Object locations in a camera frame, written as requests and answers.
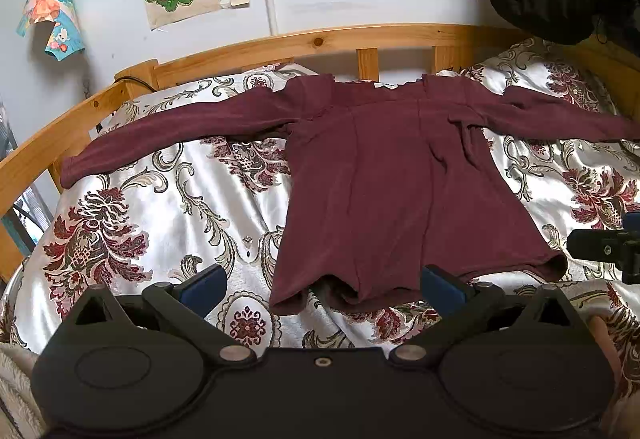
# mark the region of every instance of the red flower pattern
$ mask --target red flower pattern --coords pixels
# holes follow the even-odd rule
[[[546,148],[544,145],[540,145],[540,143],[529,143],[529,147],[539,156],[545,155]]]
[[[44,246],[53,260],[45,267],[50,298],[64,318],[90,283],[110,286],[118,275],[130,282],[151,279],[151,272],[132,263],[148,248],[145,231],[127,225],[129,205],[119,188],[89,192],[53,225],[55,239]]]
[[[218,159],[239,177],[249,190],[259,193],[276,184],[276,174],[290,175],[284,151],[276,140],[262,142],[228,142],[224,136],[200,140],[201,145],[212,145],[209,158]]]
[[[440,320],[433,308],[421,302],[387,307],[371,313],[350,313],[346,316],[348,323],[373,324],[373,343],[394,344],[403,343]]]
[[[267,322],[262,319],[260,311],[251,311],[249,306],[245,306],[242,312],[236,311],[234,314],[229,336],[242,345],[260,345],[266,333],[266,325]]]
[[[574,219],[582,224],[595,222],[593,229],[620,229],[623,215],[640,209],[640,204],[634,202],[638,195],[636,180],[625,185],[615,168],[612,172],[603,170],[600,179],[593,168],[587,167],[569,169],[562,178],[575,192],[574,202],[582,205],[572,209]]]
[[[613,288],[610,282],[607,282],[607,297],[611,301],[611,308],[617,309],[618,307],[622,307],[622,302],[620,301],[620,297],[618,293]]]
[[[252,77],[250,80],[251,87],[269,87],[271,84],[262,76]]]
[[[598,99],[578,69],[565,62],[550,62],[545,67],[549,71],[546,87],[550,91],[586,111],[599,110]]]

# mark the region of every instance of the wooden slat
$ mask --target wooden slat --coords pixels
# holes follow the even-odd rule
[[[594,53],[602,54],[625,64],[627,67],[640,71],[640,58],[613,42],[603,44],[596,35],[591,35],[587,40],[583,40],[577,47],[578,49],[588,49]]]
[[[240,70],[244,73],[247,71],[251,71],[252,69],[256,69],[258,67],[264,67],[266,65],[271,65],[271,64],[292,64],[294,62],[293,58],[283,58],[280,60],[269,60],[268,62],[260,62],[258,64],[252,64],[252,65],[246,65],[243,67],[240,67]]]
[[[75,141],[67,148],[59,158],[49,165],[49,175],[51,176],[53,183],[56,184],[56,188],[60,193],[64,191],[60,184],[60,172],[62,171],[62,161],[69,156],[77,156],[82,152],[87,145],[91,143],[91,136],[88,132],[83,132],[76,136]]]
[[[4,225],[0,223],[0,277],[5,282],[9,282],[15,269],[24,258],[14,239],[9,236]]]
[[[153,87],[153,89],[157,91],[159,88],[158,79],[156,78],[156,66],[158,66],[158,60],[147,60],[146,62],[142,62],[132,67],[123,69],[118,74],[116,74],[115,79],[117,80],[118,78],[122,78],[124,76],[133,76],[134,78],[138,78],[148,83]],[[123,80],[122,83],[126,87],[127,95],[129,95],[130,100],[133,100],[145,94],[149,94],[151,92],[144,85],[139,84],[133,80]]]
[[[358,78],[360,80],[380,81],[378,50],[376,48],[358,49]]]
[[[431,74],[445,69],[459,72],[460,69],[474,64],[474,46],[440,45],[433,48],[427,71]]]
[[[370,47],[509,47],[526,38],[516,29],[452,24],[392,24],[305,31],[220,47],[156,67],[161,88],[268,61]]]
[[[0,213],[6,213],[36,177],[126,99],[124,85],[114,84],[62,114],[0,161]]]

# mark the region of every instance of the damask pattern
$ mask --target damask pattern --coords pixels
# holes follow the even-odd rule
[[[52,260],[44,266],[50,298],[64,318],[89,283],[111,286],[114,275],[130,282],[151,279],[152,272],[133,263],[148,248],[148,233],[127,224],[129,205],[119,188],[84,195],[69,208],[67,218],[58,215],[55,240],[44,246]]]
[[[291,174],[281,148],[282,142],[278,140],[239,143],[228,142],[223,136],[212,136],[200,140],[200,144],[211,145],[208,157],[226,164],[229,172],[255,193],[277,186],[277,174]]]
[[[551,50],[527,40],[462,74],[497,94],[517,84],[609,111],[598,81],[561,63]],[[271,84],[278,90],[305,72],[268,66],[141,96],[124,105],[105,131],[152,111],[222,101],[247,86]],[[640,209],[640,161],[631,154],[640,155],[638,145],[523,142],[484,132],[498,170],[553,249],[566,251],[574,228],[620,228],[626,211]],[[214,166],[212,159],[223,165]],[[10,284],[0,301],[0,340],[39,353],[91,283],[134,294],[151,281],[185,281],[215,263],[225,268],[228,287],[207,321],[259,355],[269,346],[376,345],[389,351],[439,320],[424,302],[348,315],[326,310],[313,295],[301,315],[271,314],[267,301],[286,222],[288,173],[280,140],[249,144],[212,137],[174,145],[108,176],[82,179],[62,196],[55,223],[24,269],[22,288]],[[570,259],[560,286],[583,314],[608,315],[624,365],[624,398],[640,387],[640,295],[619,278],[611,264]],[[531,294],[543,281],[528,272],[482,279],[519,294]]]

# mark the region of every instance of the shirt sleeve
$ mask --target shirt sleeve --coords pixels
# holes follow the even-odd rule
[[[640,139],[640,125],[623,116],[587,111],[557,96],[517,86],[497,95],[478,82],[464,80],[458,99],[464,99],[468,108],[457,109],[451,121],[523,140],[575,138],[595,143]]]
[[[324,75],[296,77],[280,92],[256,87],[221,102],[156,112],[100,136],[78,156],[63,161],[60,184],[70,188],[87,175],[106,174],[175,143],[207,136],[249,140],[274,132],[286,137],[291,124],[307,115],[306,97],[327,87],[326,81]]]

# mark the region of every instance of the black cable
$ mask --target black cable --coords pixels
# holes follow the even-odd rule
[[[145,80],[141,80],[140,78],[136,78],[135,76],[121,76],[120,78],[116,78],[114,80],[113,83],[118,83],[118,82],[122,82],[123,80],[131,80],[132,82],[137,82],[142,86],[145,86],[147,89],[149,89],[152,93],[157,93],[158,91],[156,91],[151,85],[149,85],[148,83],[145,82]]]
[[[14,210],[20,213],[20,215],[22,215],[23,217],[26,217],[28,220],[30,220],[33,224],[35,224],[40,229],[42,233],[44,233],[45,230],[40,228],[40,225],[38,224],[37,220],[29,212],[26,212],[25,210],[20,208],[17,204],[14,204]]]
[[[140,78],[136,78],[135,76],[121,76],[120,78],[116,78],[115,80],[113,80],[113,83],[116,84],[118,82],[122,82],[123,80],[131,80],[132,82],[137,82],[143,87],[146,87],[147,89],[149,89],[152,93],[158,92],[151,85],[146,83],[145,80],[141,80]],[[95,130],[97,130],[98,134],[100,134],[100,132],[102,132],[102,124],[97,124],[95,126]]]
[[[604,31],[604,32],[602,32],[600,30],[600,26],[604,27],[604,21],[603,21],[601,16],[598,17],[598,22],[596,23],[596,40],[598,42],[600,42],[602,45],[605,45],[608,42],[607,33],[606,33],[606,30],[602,30],[602,31]],[[601,34],[604,36],[604,39],[602,39],[602,40],[600,39],[600,35]]]

